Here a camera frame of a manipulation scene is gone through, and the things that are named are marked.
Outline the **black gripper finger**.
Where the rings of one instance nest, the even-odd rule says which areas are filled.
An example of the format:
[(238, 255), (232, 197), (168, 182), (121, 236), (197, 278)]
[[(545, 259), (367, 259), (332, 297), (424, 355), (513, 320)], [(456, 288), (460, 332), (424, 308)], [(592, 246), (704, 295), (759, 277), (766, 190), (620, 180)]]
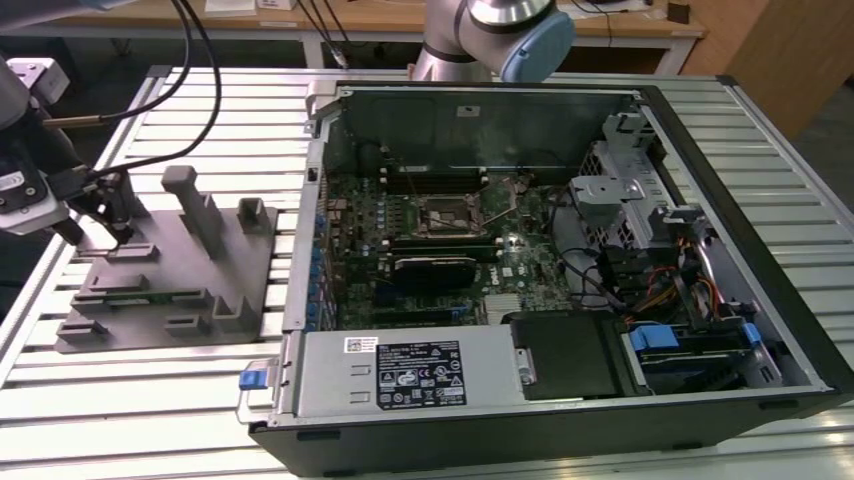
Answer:
[(69, 206), (104, 227), (118, 246), (125, 245), (134, 235), (133, 219), (148, 216), (133, 191), (128, 172), (118, 171), (96, 177), (85, 171), (76, 175), (74, 182)]
[(74, 247), (77, 247), (85, 239), (85, 232), (70, 217), (52, 224), (49, 229)]

